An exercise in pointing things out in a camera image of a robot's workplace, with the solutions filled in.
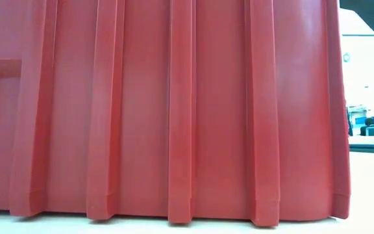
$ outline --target floor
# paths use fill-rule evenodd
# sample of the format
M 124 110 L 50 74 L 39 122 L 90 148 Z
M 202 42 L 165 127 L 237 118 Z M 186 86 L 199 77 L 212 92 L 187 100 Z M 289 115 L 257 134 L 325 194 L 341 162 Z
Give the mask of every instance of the floor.
M 273 229 L 255 228 L 246 221 L 194 220 L 189 226 L 169 226 L 167 220 L 152 218 L 113 218 L 93 223 L 84 215 L 43 214 L 35 218 L 16 218 L 0 213 L 0 233 L 347 233 L 374 231 L 374 154 L 351 153 L 352 200 L 347 220 L 329 218 L 318 222 L 281 222 Z

